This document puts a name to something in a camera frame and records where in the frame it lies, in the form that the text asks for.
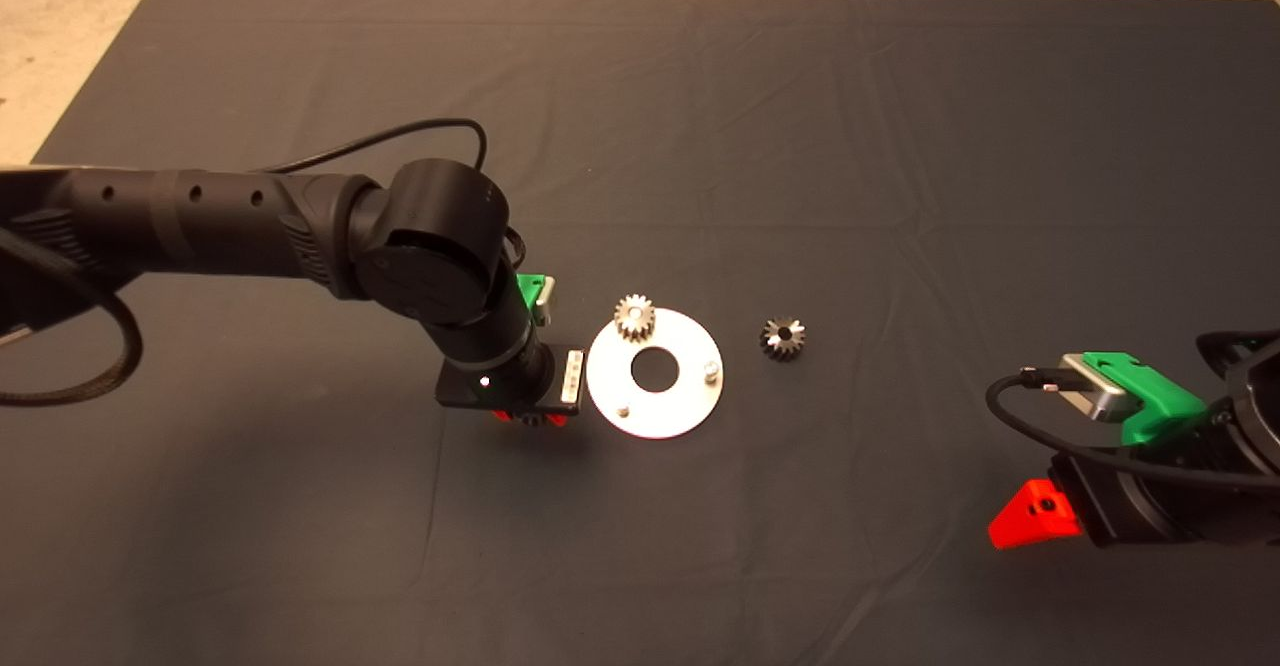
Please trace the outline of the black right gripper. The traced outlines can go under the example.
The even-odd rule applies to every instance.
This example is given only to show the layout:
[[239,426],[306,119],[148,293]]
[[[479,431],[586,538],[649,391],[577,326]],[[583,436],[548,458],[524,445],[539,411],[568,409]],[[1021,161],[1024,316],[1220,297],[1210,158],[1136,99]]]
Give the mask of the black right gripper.
[[1100,548],[1151,543],[1149,501],[1134,476],[1057,452],[1050,478],[1025,482],[991,520],[996,549],[1080,537],[1083,530]]

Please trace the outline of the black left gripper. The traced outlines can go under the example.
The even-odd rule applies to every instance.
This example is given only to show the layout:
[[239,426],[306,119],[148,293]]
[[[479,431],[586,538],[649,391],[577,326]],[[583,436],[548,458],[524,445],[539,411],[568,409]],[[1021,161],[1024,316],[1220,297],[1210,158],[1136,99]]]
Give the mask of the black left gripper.
[[554,428],[579,415],[585,383],[585,350],[527,346],[512,360],[486,370],[444,362],[436,379],[436,402],[448,409],[492,412],[499,423],[545,416]]

